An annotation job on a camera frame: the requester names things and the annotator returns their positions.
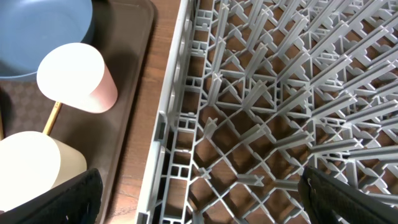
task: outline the dish rack grid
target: dish rack grid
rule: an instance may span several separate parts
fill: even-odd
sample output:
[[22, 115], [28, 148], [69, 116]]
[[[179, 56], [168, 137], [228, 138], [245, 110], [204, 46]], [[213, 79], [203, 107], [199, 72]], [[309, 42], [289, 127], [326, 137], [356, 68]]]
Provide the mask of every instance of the dish rack grid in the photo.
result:
[[309, 223], [305, 166], [397, 206], [397, 7], [181, 0], [135, 222]]

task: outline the blue bowl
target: blue bowl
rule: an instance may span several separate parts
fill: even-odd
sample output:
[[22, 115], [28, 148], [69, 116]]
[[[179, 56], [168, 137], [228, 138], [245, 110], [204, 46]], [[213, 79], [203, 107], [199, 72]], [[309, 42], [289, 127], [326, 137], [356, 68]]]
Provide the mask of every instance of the blue bowl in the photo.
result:
[[0, 0], [0, 80], [34, 81], [42, 59], [93, 38], [91, 0]]

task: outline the plastic cup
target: plastic cup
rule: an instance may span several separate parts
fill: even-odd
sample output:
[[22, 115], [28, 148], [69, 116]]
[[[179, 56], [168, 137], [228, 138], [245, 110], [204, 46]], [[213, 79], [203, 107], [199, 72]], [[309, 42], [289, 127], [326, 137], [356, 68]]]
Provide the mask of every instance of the plastic cup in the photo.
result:
[[0, 210], [8, 211], [87, 170], [76, 149], [26, 131], [0, 141]]
[[118, 98], [102, 55], [88, 44], [51, 51], [39, 65], [37, 84], [47, 98], [90, 113], [109, 110]]

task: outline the dish rack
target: dish rack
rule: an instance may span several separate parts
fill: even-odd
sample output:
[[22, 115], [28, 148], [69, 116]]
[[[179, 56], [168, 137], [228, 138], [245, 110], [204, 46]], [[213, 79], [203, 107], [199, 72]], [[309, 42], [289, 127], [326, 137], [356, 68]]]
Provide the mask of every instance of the dish rack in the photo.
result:
[[397, 206], [397, 24], [388, 0], [181, 0], [135, 222], [309, 223], [305, 166]]

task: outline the pink cup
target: pink cup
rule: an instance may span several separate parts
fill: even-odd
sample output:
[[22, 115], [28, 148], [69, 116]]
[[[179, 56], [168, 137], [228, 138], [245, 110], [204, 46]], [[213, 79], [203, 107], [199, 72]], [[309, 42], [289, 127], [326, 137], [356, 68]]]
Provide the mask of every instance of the pink cup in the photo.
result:
[[90, 113], [109, 110], [118, 98], [102, 55], [87, 44], [51, 51], [39, 65], [37, 84], [47, 98]]

